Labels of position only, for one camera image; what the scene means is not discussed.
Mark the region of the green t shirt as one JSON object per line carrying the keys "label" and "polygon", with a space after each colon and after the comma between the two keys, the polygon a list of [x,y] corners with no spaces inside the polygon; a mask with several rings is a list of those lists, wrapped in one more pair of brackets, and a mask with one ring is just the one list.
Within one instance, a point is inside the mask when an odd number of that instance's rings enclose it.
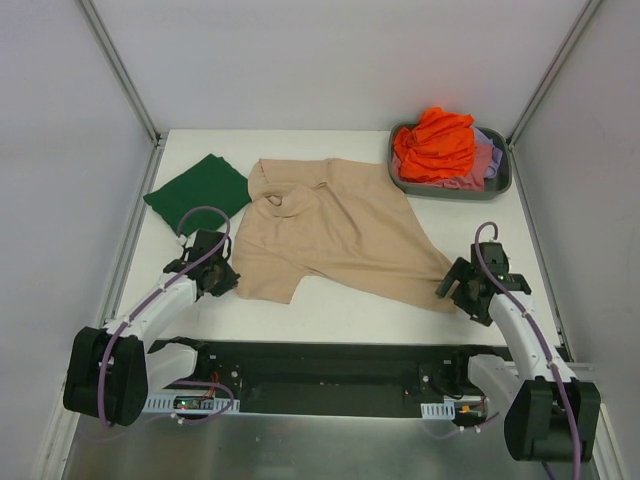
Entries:
{"label": "green t shirt", "polygon": [[248,179],[223,157],[209,154],[158,190],[144,196],[145,203],[176,235],[189,236],[198,229],[218,230],[225,224],[212,211],[185,214],[196,207],[215,207],[231,219],[251,202]]}

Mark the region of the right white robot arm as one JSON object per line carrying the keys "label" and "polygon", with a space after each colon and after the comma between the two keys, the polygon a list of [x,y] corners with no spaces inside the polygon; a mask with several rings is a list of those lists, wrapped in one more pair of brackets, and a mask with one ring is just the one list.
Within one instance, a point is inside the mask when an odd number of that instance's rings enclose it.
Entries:
{"label": "right white robot arm", "polygon": [[592,459],[601,395],[579,380],[533,317],[531,288],[509,271],[498,242],[475,242],[438,286],[440,298],[484,326],[496,325],[515,364],[476,354],[450,369],[461,394],[480,391],[503,418],[507,450],[517,461],[587,463]]}

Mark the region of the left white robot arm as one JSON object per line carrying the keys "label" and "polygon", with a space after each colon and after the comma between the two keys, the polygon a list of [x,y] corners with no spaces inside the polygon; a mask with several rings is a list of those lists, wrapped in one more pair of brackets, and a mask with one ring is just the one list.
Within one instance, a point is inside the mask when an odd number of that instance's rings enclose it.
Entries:
{"label": "left white robot arm", "polygon": [[202,297],[219,297],[239,281],[229,264],[232,241],[199,230],[179,258],[169,262],[151,291],[129,311],[102,327],[84,327],[71,351],[63,406],[100,420],[105,427],[129,426],[150,395],[183,382],[215,391],[218,375],[202,341],[185,337],[154,344]]}

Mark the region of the beige t shirt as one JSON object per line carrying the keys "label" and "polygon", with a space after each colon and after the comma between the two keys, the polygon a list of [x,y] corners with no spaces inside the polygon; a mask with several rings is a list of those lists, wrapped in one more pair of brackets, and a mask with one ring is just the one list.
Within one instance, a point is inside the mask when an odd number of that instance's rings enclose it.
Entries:
{"label": "beige t shirt", "polygon": [[435,291],[451,267],[386,166],[338,158],[261,159],[235,235],[244,299],[288,304],[307,276],[430,311],[455,308]]}

